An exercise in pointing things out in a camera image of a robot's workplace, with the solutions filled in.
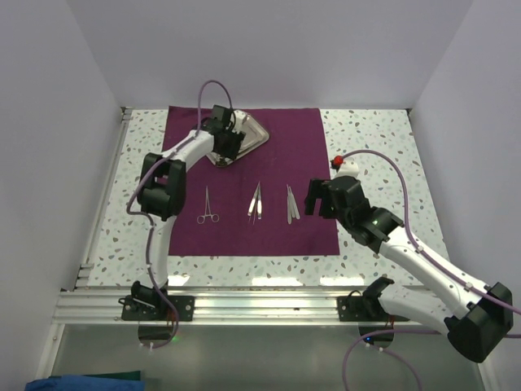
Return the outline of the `steel ring-handled forceps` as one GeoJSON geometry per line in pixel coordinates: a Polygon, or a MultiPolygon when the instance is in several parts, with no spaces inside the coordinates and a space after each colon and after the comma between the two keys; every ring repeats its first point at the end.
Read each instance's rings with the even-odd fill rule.
{"type": "Polygon", "coordinates": [[[219,215],[213,213],[211,210],[210,194],[208,187],[205,187],[204,212],[197,217],[197,223],[199,225],[202,225],[206,221],[210,221],[212,223],[217,223],[220,221],[219,215]]]}

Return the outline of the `broad steel tweezers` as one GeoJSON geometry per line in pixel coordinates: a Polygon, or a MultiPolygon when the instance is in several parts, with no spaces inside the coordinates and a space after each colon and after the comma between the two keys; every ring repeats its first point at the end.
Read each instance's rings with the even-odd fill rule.
{"type": "Polygon", "coordinates": [[[262,206],[262,198],[261,198],[261,184],[258,183],[257,189],[256,189],[256,218],[258,220],[262,219],[262,211],[263,211],[263,206],[262,206]]]}
{"type": "Polygon", "coordinates": [[[258,182],[256,185],[256,189],[253,193],[252,199],[250,201],[250,204],[248,206],[247,215],[249,217],[251,215],[253,215],[254,211],[256,210],[256,203],[259,200],[260,187],[261,187],[261,184],[258,182]]]}

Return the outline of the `thin pointed steel tweezers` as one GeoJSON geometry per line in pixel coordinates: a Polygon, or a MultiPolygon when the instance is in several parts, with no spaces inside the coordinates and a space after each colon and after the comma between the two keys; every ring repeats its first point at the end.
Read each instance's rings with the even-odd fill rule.
{"type": "Polygon", "coordinates": [[[257,217],[257,204],[254,205],[252,215],[249,217],[248,222],[251,223],[252,225],[254,225],[256,222],[256,217],[257,217]]]}

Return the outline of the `purple surgical cloth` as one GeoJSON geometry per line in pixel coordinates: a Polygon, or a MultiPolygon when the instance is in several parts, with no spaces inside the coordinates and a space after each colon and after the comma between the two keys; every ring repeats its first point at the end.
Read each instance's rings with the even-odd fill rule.
{"type": "Polygon", "coordinates": [[[321,113],[316,108],[251,109],[269,140],[228,167],[207,157],[187,174],[186,203],[174,224],[171,256],[326,256],[339,254],[336,223],[302,214],[287,223],[287,185],[304,210],[309,181],[330,177],[321,113]],[[261,185],[262,219],[248,222],[248,206],[261,185]],[[197,223],[205,187],[220,221],[197,223]]]}

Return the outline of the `steel instrument tray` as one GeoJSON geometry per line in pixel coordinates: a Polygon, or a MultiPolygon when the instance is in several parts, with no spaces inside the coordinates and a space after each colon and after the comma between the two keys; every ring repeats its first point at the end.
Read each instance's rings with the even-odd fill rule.
{"type": "MultiPolygon", "coordinates": [[[[247,113],[249,114],[249,118],[247,119],[245,124],[238,129],[234,127],[234,132],[245,133],[245,138],[241,143],[238,155],[234,159],[228,158],[231,160],[230,165],[233,164],[235,161],[242,159],[248,153],[253,152],[255,149],[257,149],[269,140],[268,130],[266,130],[265,127],[251,113],[247,113]]],[[[207,154],[206,157],[213,165],[215,165],[216,160],[224,156],[221,156],[216,152],[211,152],[207,154]]]]}

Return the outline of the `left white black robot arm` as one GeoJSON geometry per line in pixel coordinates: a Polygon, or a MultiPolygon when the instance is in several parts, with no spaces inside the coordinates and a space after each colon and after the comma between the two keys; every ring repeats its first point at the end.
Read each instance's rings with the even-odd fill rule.
{"type": "Polygon", "coordinates": [[[150,224],[145,247],[145,278],[131,288],[132,300],[150,319],[175,311],[168,299],[167,257],[170,235],[186,203],[187,174],[199,160],[216,153],[234,160],[245,139],[237,131],[233,108],[215,105],[211,115],[199,118],[197,127],[173,147],[149,153],[142,164],[138,187],[127,204],[127,214],[144,216],[150,224]]]}

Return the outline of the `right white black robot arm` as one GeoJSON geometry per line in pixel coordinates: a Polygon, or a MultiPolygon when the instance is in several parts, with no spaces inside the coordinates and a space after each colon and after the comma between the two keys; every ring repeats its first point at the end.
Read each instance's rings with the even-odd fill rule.
{"type": "Polygon", "coordinates": [[[427,246],[407,235],[399,217],[370,204],[358,179],[312,179],[304,212],[335,219],[356,243],[407,270],[428,290],[415,292],[381,276],[360,296],[337,300],[359,319],[394,316],[421,323],[446,336],[464,358],[477,363],[482,363],[513,327],[509,288],[501,283],[488,285],[437,253],[428,255],[427,246]]]}

